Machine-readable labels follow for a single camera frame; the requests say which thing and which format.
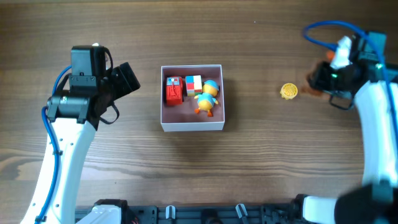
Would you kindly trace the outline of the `multicolour puzzle cube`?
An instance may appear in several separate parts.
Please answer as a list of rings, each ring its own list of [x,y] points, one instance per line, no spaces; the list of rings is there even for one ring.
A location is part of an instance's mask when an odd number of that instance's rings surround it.
[[[196,96],[202,94],[201,75],[193,75],[185,77],[185,86],[187,96]]]

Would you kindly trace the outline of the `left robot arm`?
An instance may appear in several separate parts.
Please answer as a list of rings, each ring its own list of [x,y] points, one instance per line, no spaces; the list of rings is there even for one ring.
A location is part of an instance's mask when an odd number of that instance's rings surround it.
[[[23,223],[74,223],[85,157],[102,115],[115,101],[140,88],[128,63],[115,67],[108,48],[77,45],[71,64],[57,77],[42,108],[47,131],[45,155]]]

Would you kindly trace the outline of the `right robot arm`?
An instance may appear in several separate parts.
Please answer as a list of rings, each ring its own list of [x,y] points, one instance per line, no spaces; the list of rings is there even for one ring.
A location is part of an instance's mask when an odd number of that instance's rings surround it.
[[[386,35],[342,38],[334,55],[307,76],[308,92],[347,99],[363,135],[362,185],[338,198],[305,195],[296,203],[311,223],[397,223],[397,65],[379,61]]]

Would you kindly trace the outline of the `white box pink interior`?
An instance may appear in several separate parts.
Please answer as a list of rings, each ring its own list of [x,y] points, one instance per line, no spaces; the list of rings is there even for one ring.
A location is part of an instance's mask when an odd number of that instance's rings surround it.
[[[201,75],[202,87],[205,81],[214,80],[220,90],[216,96],[219,104],[212,109],[213,116],[208,117],[206,111],[195,113],[197,100],[195,96],[187,96],[185,77]],[[166,79],[182,77],[183,103],[168,106],[166,104]],[[221,131],[225,123],[223,72],[221,65],[168,65],[161,67],[161,100],[160,123],[165,132],[176,131]]]

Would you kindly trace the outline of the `yellow duck toy blue hat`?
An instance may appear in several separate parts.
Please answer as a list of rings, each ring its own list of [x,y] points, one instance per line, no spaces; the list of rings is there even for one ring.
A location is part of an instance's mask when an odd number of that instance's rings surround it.
[[[203,84],[202,93],[196,95],[194,99],[197,100],[197,108],[195,109],[195,113],[199,114],[200,111],[206,111],[208,117],[212,117],[212,109],[214,105],[218,105],[219,102],[216,99],[216,96],[219,92],[220,88],[214,80],[207,80]]]

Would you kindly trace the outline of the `red toy fire truck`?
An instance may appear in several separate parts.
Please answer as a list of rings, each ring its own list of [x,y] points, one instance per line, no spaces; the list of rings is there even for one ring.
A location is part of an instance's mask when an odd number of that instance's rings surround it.
[[[166,104],[168,106],[181,105],[183,103],[182,77],[168,77],[166,79]]]

